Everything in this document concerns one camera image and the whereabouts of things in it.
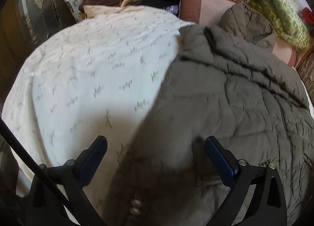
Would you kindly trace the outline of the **olive quilted hooded jacket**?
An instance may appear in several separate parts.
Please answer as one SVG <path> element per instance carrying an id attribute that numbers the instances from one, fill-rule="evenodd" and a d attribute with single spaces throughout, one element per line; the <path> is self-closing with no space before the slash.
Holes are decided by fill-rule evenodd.
<path id="1" fill-rule="evenodd" d="M 180 29 L 183 49 L 119 164 L 107 225 L 205 225 L 228 189 L 204 152 L 215 136 L 251 165 L 278 169 L 292 225 L 313 195 L 313 118 L 298 73 L 273 55 L 275 31 L 244 2 L 220 25 Z"/>

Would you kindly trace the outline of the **white leaf-print bed quilt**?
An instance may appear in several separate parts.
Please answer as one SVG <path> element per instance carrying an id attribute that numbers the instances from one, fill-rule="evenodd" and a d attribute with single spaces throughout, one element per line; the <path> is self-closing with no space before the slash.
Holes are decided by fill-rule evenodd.
<path id="1" fill-rule="evenodd" d="M 37 163 L 75 159 L 97 136 L 108 151 L 85 194 L 99 215 L 112 178 L 181 48 L 175 15 L 149 6 L 89 6 L 88 17 L 26 59 L 2 119 Z"/>

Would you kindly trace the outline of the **red cloth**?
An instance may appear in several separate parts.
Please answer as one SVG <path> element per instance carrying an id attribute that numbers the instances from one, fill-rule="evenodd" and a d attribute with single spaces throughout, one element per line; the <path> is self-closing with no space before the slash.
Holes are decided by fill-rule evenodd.
<path id="1" fill-rule="evenodd" d="M 302 18 L 308 23 L 309 25 L 314 25 L 314 13 L 307 7 L 302 9 Z"/>

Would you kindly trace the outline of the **wooden glass-panel door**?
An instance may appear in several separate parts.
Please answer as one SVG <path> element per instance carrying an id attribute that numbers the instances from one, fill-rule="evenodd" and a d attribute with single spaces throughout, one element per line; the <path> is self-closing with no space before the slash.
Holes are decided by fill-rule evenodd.
<path id="1" fill-rule="evenodd" d="M 1 1 L 1 93 L 36 47 L 75 24 L 64 0 Z"/>

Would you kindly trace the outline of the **green white patterned blanket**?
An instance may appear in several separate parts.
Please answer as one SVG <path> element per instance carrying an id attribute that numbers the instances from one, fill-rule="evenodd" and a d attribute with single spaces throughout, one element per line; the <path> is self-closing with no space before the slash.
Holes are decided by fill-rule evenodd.
<path id="1" fill-rule="evenodd" d="M 310 48 L 310 33 L 288 1 L 250 0 L 248 4 L 272 24 L 284 41 L 300 50 Z"/>

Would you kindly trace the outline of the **pink maroon blanket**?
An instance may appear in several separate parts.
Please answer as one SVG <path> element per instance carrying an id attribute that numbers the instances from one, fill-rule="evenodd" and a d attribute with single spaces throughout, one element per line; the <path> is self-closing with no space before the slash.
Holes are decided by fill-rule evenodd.
<path id="1" fill-rule="evenodd" d="M 228 0 L 181 0 L 179 18 L 201 25 L 219 25 L 222 15 L 234 4 Z M 289 66 L 295 66 L 296 49 L 280 37 L 276 38 L 272 53 Z"/>

